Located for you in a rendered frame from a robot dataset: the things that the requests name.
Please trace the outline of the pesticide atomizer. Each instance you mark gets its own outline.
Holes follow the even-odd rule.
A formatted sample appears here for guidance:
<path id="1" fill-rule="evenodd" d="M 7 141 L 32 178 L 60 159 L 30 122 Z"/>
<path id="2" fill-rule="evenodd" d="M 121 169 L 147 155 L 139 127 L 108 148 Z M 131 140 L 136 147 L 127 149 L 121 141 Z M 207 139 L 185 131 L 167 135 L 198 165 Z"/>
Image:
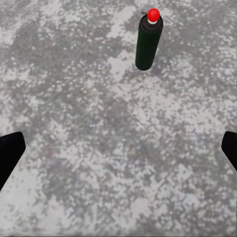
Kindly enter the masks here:
<path id="1" fill-rule="evenodd" d="M 151 68 L 156 55 L 163 29 L 163 19 L 157 8 L 148 11 L 143 6 L 140 12 L 145 15 L 139 23 L 135 65 L 138 69 L 146 71 Z"/>

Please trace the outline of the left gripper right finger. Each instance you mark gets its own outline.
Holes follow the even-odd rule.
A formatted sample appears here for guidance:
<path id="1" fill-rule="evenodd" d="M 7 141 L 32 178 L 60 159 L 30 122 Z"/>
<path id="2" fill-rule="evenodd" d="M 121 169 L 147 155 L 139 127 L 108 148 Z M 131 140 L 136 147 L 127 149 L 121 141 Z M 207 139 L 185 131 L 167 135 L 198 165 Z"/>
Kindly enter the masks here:
<path id="1" fill-rule="evenodd" d="M 226 131 L 221 148 L 237 171 L 237 133 Z"/>

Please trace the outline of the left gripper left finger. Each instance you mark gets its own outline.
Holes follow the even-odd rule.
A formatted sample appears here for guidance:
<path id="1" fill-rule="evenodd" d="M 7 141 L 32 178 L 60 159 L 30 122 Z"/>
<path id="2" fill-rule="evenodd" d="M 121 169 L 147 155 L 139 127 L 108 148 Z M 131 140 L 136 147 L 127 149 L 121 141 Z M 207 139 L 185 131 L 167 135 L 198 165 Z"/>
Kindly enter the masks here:
<path id="1" fill-rule="evenodd" d="M 22 132 L 0 137 L 0 190 L 25 152 L 25 140 Z"/>

